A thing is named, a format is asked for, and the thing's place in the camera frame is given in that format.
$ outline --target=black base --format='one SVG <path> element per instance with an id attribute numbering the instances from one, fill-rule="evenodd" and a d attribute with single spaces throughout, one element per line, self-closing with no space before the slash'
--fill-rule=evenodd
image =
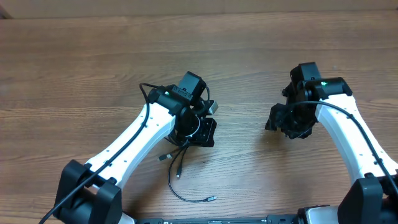
<path id="1" fill-rule="evenodd" d="M 295 220 L 297 220 L 297 215 L 268 215 L 263 218 L 192 218 L 181 220 L 146 218 L 138 220 L 137 224 L 301 224 Z"/>
<path id="2" fill-rule="evenodd" d="M 217 127 L 217 122 L 213 118 L 202 118 L 200 124 L 201 128 L 192 136 L 190 144 L 193 146 L 213 147 L 213 136 Z"/>

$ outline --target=tabletop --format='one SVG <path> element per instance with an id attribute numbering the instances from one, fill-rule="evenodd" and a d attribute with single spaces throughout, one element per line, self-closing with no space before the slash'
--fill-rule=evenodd
<path id="1" fill-rule="evenodd" d="M 398 12 L 0 20 L 0 223 L 37 223 L 63 167 L 112 143 L 144 105 L 140 82 L 201 76 L 219 104 L 214 147 L 191 147 L 167 185 L 161 141 L 123 190 L 134 218 L 264 217 L 338 205 L 348 172 L 321 124 L 306 139 L 264 130 L 289 72 L 316 62 L 343 77 L 370 130 L 398 160 Z M 49 223 L 58 223 L 53 218 Z"/>

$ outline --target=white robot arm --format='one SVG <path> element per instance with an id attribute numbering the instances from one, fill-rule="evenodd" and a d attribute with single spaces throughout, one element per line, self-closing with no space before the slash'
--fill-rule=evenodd
<path id="1" fill-rule="evenodd" d="M 362 119 L 353 93 L 342 78 L 321 78 L 314 62 L 298 65 L 282 91 L 286 105 L 276 104 L 266 129 L 280 128 L 291 139 L 306 138 L 320 122 L 338 148 L 351 178 L 339 207 L 299 209 L 297 223 L 398 223 L 398 164 L 376 141 Z"/>
<path id="2" fill-rule="evenodd" d="M 147 97 L 141 89 L 147 104 L 110 146 L 84 165 L 72 160 L 65 166 L 56 206 L 40 223 L 54 214 L 65 223 L 135 224 L 122 212 L 121 191 L 134 169 L 162 138 L 171 136 L 180 147 L 184 141 L 191 146 L 213 147 L 216 122 L 206 116 L 218 106 L 210 96 L 206 101 L 200 97 L 205 88 L 210 92 L 200 77 L 187 72 L 178 86 L 149 86 L 154 88 Z M 91 186 L 98 189 L 96 194 L 86 188 Z"/>

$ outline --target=wooden table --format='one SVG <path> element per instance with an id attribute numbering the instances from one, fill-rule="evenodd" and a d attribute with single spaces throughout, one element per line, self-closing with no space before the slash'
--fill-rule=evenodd
<path id="1" fill-rule="evenodd" d="M 0 21 L 0 223 L 37 223 L 53 206 L 61 170 L 85 162 L 135 119 L 138 83 L 178 83 L 189 70 L 220 106 L 214 148 L 192 147 L 170 192 L 174 147 L 158 144 L 123 192 L 134 217 L 262 217 L 338 205 L 345 165 L 326 130 L 289 140 L 264 130 L 289 71 L 316 61 L 343 77 L 369 128 L 398 160 L 398 12 Z"/>

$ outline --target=white arm link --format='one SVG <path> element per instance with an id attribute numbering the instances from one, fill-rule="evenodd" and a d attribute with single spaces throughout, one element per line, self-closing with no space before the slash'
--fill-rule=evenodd
<path id="1" fill-rule="evenodd" d="M 398 169 L 398 164 L 387 155 L 374 138 L 372 132 L 362 119 L 353 96 L 347 96 L 346 94 L 331 95 L 329 99 L 321 101 L 339 106 L 353 114 L 365 130 L 390 175 L 397 174 L 396 169 Z M 376 177 L 385 176 L 379 165 L 375 164 L 376 160 L 372 156 L 368 144 L 351 119 L 348 119 L 345 114 L 326 105 L 318 105 L 315 115 L 318 121 L 329 132 L 338 148 L 351 177 L 351 185 L 356 179 L 363 178 L 366 173 L 372 173 Z"/>
<path id="2" fill-rule="evenodd" d="M 116 186 L 123 189 L 134 169 L 145 158 L 148 152 L 174 128 L 175 116 L 169 110 L 157 103 L 150 104 L 147 126 L 138 137 L 111 163 L 99 173 L 99 176 L 108 180 L 113 177 L 117 180 Z M 105 150 L 87 161 L 91 164 L 90 170 L 95 172 L 110 159 L 128 140 L 137 132 L 146 115 L 146 105 L 137 119 Z"/>

